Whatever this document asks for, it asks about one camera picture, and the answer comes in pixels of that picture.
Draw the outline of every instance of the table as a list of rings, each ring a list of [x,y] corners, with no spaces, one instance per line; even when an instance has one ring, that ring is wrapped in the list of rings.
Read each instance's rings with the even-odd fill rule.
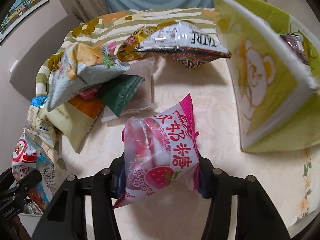
[[[157,25],[168,20],[188,19],[213,38],[214,9],[170,9],[144,12],[126,10],[91,20],[71,31],[58,53],[73,42],[100,46],[115,40],[117,48],[133,31],[143,25]],[[37,84],[37,94],[47,94],[47,80]],[[320,199],[320,148],[315,146],[295,152],[248,154],[240,150],[236,100],[225,59],[218,59],[196,69],[156,56],[154,103],[159,113],[178,103],[190,92],[193,99],[199,151],[215,167],[228,174],[258,178],[279,211],[287,227],[316,210]],[[145,112],[135,116],[150,116]],[[68,139],[62,136],[59,153],[54,152],[57,185],[69,174],[79,178],[92,176],[109,167],[119,157],[124,144],[121,132],[128,116],[101,123],[97,119],[88,134],[81,153],[76,154]],[[200,239],[210,200],[190,192],[183,181],[165,188],[159,194],[115,210],[123,239]],[[236,205],[232,206],[231,234],[234,239]]]

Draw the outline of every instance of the white wall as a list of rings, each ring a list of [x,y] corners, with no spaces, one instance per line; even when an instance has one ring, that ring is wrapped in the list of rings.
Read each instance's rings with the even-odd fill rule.
[[[30,105],[9,83],[9,69],[67,15],[59,0],[49,1],[25,19],[0,46],[0,173],[11,166],[12,152],[23,132]]]
[[[320,40],[320,22],[306,0],[268,0],[302,22]]]

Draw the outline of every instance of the framed picture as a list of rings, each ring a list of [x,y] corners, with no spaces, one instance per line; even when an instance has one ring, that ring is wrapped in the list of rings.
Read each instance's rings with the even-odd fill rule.
[[[0,44],[14,28],[30,13],[49,0],[16,0],[0,26]]]

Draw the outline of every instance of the cream tablecloth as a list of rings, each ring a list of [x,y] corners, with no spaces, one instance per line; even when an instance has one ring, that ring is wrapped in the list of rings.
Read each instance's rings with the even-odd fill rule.
[[[86,30],[88,24],[80,26],[80,35],[74,37],[70,32],[59,52],[75,41],[93,45],[115,39],[119,46],[138,27],[156,25],[163,22],[163,18],[189,19],[217,39],[214,9],[131,10],[125,11],[125,15],[117,13],[99,17],[99,28],[95,27],[90,34],[79,31]],[[45,72],[47,65],[42,66],[40,73]],[[43,82],[43,86],[37,84],[38,95],[47,94],[44,89],[46,82]],[[209,158],[214,167],[232,176],[256,176],[287,227],[316,210],[320,197],[319,146],[295,152],[241,152],[236,100],[225,59],[218,59],[196,69],[187,69],[174,60],[156,56],[153,95],[158,108],[155,112],[175,105],[188,92],[193,99],[196,130],[200,132],[197,144],[203,157]],[[148,115],[153,115],[153,112],[136,116]],[[100,116],[80,154],[76,154],[68,139],[62,136],[60,149],[53,154],[57,185],[61,185],[69,174],[82,178],[109,167],[111,161],[124,150],[121,132],[128,118],[123,116],[106,125],[101,123]],[[189,191],[183,181],[177,181],[158,194],[116,209],[115,214],[123,239],[194,240],[201,238],[209,205],[210,200],[202,199],[197,192]],[[236,205],[233,205],[229,239],[234,239],[235,214]],[[90,237],[92,221],[89,220],[88,225]]]

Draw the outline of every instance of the green and white striped cloth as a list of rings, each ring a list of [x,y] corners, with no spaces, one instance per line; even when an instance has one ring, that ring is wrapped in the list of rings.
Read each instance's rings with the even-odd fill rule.
[[[52,75],[66,47],[75,42],[82,42],[98,47],[108,41],[116,41],[117,47],[138,28],[177,20],[190,20],[211,36],[215,36],[214,8],[188,9],[152,9],[147,11],[125,10],[95,18],[71,30],[64,39],[58,52],[41,66],[36,77],[37,96],[47,95]]]

